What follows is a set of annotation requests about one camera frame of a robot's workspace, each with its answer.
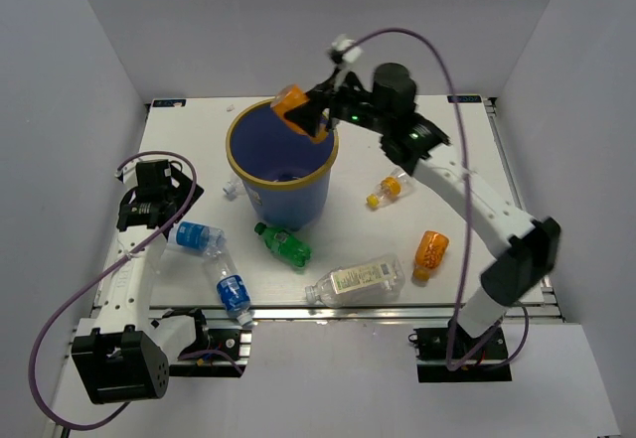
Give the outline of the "blue label water bottle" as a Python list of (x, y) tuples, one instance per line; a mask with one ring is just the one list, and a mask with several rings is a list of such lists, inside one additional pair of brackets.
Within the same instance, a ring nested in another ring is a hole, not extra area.
[(223, 249), (225, 243), (226, 236), (221, 229), (182, 220), (170, 229), (167, 247), (183, 253), (206, 255)]

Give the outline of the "orange patterned bottle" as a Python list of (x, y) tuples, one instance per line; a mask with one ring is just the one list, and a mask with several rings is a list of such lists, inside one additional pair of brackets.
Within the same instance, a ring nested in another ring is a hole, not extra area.
[(427, 281), (440, 266), (449, 243), (444, 234), (426, 231), (415, 252), (412, 276), (416, 280)]

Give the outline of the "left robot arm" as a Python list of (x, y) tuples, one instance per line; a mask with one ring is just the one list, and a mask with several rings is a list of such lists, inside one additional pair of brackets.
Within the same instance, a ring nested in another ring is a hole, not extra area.
[(161, 398), (181, 354), (203, 355), (210, 345), (196, 308), (150, 317), (160, 259), (176, 224), (203, 190), (175, 163), (134, 161), (120, 180), (128, 190), (116, 224), (119, 265), (90, 332), (75, 337), (72, 358), (94, 404)]

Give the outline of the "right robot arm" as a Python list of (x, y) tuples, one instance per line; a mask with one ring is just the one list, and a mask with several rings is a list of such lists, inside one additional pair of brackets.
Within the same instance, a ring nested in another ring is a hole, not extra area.
[(483, 348), (484, 334), (553, 271), (561, 228), (552, 218), (535, 219), (516, 208), (471, 172), (448, 135), (417, 112), (416, 92), (406, 67), (386, 63), (375, 69), (370, 90), (354, 73), (334, 69), (308, 91), (285, 88), (271, 108), (313, 140), (340, 121), (380, 134), (385, 155), (445, 200), (464, 218), (468, 232), (482, 239), (494, 261), (448, 333), (450, 349), (469, 358)]

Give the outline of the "blue plastic bin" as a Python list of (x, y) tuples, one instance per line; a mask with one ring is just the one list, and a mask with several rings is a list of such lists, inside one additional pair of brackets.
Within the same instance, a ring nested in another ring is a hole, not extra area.
[(339, 136), (314, 143), (293, 132), (270, 108), (269, 98), (240, 113), (228, 129), (226, 154), (258, 217), (299, 230), (326, 204)]

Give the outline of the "clear bottle white cap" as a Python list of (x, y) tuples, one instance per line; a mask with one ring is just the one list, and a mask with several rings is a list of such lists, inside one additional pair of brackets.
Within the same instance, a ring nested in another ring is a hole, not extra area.
[(239, 178), (232, 178), (227, 180), (223, 185), (223, 193), (229, 201), (233, 201), (236, 198), (245, 194), (244, 184)]

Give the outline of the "small clear orange cap bottle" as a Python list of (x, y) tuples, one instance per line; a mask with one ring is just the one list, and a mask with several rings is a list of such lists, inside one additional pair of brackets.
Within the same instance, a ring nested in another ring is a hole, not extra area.
[(413, 184), (410, 175), (402, 168), (395, 168), (366, 197), (366, 205), (370, 210), (375, 211), (408, 196), (412, 191)]

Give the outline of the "blue label bottle near edge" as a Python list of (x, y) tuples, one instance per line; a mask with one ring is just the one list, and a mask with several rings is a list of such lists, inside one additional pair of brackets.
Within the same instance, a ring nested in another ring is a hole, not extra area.
[(228, 316), (241, 326), (250, 325), (251, 300), (230, 253), (224, 248), (209, 249), (203, 267)]

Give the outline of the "green plastic bottle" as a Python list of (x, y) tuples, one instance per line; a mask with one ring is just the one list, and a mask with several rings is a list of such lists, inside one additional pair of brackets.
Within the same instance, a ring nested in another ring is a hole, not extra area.
[(303, 269), (311, 260), (311, 248), (285, 228), (258, 222), (254, 232), (274, 256), (294, 268)]

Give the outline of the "large clear labelled bottle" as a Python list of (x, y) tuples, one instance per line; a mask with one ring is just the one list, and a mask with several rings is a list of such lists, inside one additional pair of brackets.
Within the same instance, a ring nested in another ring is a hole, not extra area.
[(333, 269), (314, 285), (305, 287), (309, 304), (328, 308), (377, 306), (395, 300), (406, 282), (395, 254)]

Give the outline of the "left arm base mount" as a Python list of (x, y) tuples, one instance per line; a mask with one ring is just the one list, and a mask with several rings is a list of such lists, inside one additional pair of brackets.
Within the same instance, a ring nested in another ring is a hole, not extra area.
[(150, 320), (151, 339), (169, 361), (170, 377), (240, 378), (248, 330), (211, 325), (200, 308), (168, 309)]

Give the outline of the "aluminium table frame rail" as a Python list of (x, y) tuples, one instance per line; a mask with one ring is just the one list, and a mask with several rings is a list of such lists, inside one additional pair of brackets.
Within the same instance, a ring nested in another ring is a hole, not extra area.
[[(248, 195), (229, 201), (223, 184), (232, 176), (226, 157), (226, 135), (236, 117), (265, 97), (189, 98), (185, 106), (150, 107), (140, 151), (182, 154), (197, 169), (204, 194), (185, 220), (224, 230), (238, 272), (243, 275), (256, 321), (383, 320), (441, 323), (452, 314), (461, 268), (464, 221), (432, 190), (417, 186), (393, 206), (373, 213), (365, 196), (394, 165), (379, 146), (379, 137), (349, 124), (338, 127), (339, 153), (330, 176), (327, 202), (316, 222), (298, 231), (313, 250), (303, 271), (296, 271), (265, 249), (253, 231), (258, 218)], [(506, 202), (512, 191), (482, 103), (464, 103), (470, 165)], [(422, 285), (410, 278), (421, 236), (435, 230), (450, 238), (441, 266)], [(392, 302), (355, 309), (311, 306), (305, 286), (338, 266), (361, 263), (387, 253), (398, 256), (406, 284)], [(223, 311), (216, 283), (203, 272), (201, 258), (175, 249), (161, 258), (152, 290), (151, 317), (168, 308), (201, 307), (210, 322), (231, 323)]]

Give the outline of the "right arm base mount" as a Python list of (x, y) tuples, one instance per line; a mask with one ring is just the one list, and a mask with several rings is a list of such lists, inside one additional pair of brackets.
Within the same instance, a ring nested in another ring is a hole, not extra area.
[(471, 353), (479, 340), (458, 332), (452, 351), (452, 360), (468, 360), (457, 370), (446, 365), (446, 349), (449, 339), (447, 327), (414, 329), (407, 337), (416, 353), (416, 370), (419, 383), (478, 383), (510, 382), (511, 368), (501, 365), (509, 357), (506, 340), (501, 328), (478, 351)]

